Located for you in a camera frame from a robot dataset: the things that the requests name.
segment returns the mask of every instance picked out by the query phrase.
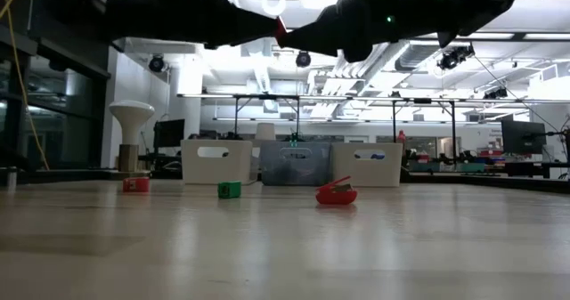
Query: red toy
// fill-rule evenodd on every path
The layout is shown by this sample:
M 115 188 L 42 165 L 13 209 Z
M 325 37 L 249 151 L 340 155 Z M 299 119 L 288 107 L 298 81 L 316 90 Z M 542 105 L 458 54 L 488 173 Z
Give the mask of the red toy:
M 350 176 L 336 180 L 321 188 L 317 189 L 317 201 L 323 205 L 349 205 L 356 200 L 358 192 L 353 189 L 352 185 L 338 185 L 341 182 L 349 180 Z
M 148 177 L 123 180 L 123 193 L 149 193 L 151 180 Z

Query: green block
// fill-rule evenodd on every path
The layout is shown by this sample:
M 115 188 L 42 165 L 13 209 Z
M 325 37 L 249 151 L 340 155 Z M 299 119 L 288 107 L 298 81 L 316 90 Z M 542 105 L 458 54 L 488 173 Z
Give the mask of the green block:
M 235 199 L 241 196 L 241 182 L 220 182 L 217 185 L 217 197 L 220 199 Z

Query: wooden floor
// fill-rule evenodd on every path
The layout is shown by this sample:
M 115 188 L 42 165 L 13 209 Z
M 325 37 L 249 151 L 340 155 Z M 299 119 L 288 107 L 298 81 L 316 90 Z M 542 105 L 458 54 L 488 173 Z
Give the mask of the wooden floor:
M 568 299 L 570 198 L 461 185 L 0 192 L 1 299 Z

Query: gray storage bin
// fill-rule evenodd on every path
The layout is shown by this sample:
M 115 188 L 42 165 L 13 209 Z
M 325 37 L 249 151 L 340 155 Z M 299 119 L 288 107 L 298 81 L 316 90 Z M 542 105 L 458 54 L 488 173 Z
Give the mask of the gray storage bin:
M 330 178 L 330 143 L 265 142 L 260 158 L 264 185 L 323 186 Z

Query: yellow cable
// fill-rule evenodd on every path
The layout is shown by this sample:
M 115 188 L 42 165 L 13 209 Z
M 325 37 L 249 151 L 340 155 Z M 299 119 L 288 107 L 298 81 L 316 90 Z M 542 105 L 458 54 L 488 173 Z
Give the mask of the yellow cable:
M 14 51 L 14 61 L 16 63 L 16 70 L 18 71 L 18 80 L 20 81 L 21 97 L 24 101 L 24 105 L 26 106 L 26 113 L 28 114 L 29 124 L 32 128 L 32 133 L 34 134 L 34 138 L 36 139 L 37 149 L 39 150 L 39 153 L 42 156 L 42 160 L 44 161 L 45 170 L 49 171 L 50 167 L 47 164 L 47 159 L 45 158 L 44 149 L 42 149 L 42 145 L 40 144 L 39 138 L 37 137 L 37 131 L 36 131 L 36 126 L 34 125 L 34 119 L 32 118 L 32 115 L 29 112 L 28 96 L 26 93 L 26 86 L 24 86 L 24 79 L 21 76 L 20 60 L 18 59 L 18 48 L 16 47 L 16 38 L 14 36 L 14 26 L 12 23 L 12 12 L 10 11 L 10 4 L 12 3 L 12 1 L 13 0 L 6 0 L 6 6 L 0 12 L 0 19 L 2 19 L 2 17 L 4 16 L 4 13 L 7 10 L 7 12 L 8 12 L 8 25 L 10 27 L 10 39 L 12 40 L 12 49 Z

